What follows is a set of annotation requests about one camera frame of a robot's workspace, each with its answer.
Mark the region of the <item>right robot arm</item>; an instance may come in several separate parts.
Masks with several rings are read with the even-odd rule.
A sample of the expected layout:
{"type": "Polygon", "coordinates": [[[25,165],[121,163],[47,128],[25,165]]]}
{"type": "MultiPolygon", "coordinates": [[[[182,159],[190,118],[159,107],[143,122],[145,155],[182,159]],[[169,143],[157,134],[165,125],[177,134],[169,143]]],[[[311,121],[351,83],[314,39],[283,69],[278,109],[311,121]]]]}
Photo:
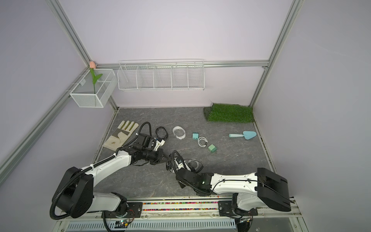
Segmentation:
{"type": "Polygon", "coordinates": [[[191,187],[198,196],[232,194],[232,205],[238,213],[267,206],[280,212],[291,211],[288,180],[266,168],[244,175],[197,173],[187,164],[168,162],[181,188],[191,187]]]}

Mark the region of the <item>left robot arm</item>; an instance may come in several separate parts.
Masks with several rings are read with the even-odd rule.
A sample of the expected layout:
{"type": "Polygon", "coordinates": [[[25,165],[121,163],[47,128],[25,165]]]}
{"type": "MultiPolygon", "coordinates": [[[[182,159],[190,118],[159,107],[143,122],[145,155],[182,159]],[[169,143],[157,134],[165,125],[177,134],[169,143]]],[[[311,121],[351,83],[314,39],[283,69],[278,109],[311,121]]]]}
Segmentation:
{"type": "Polygon", "coordinates": [[[126,197],[116,192],[97,193],[94,188],[116,171],[135,165],[140,160],[151,165],[168,162],[169,157],[162,149],[166,140],[166,137],[158,138],[138,131],[113,155],[84,168],[68,169],[52,198],[51,219],[78,218],[86,213],[105,211],[125,216],[129,212],[126,197]]]}

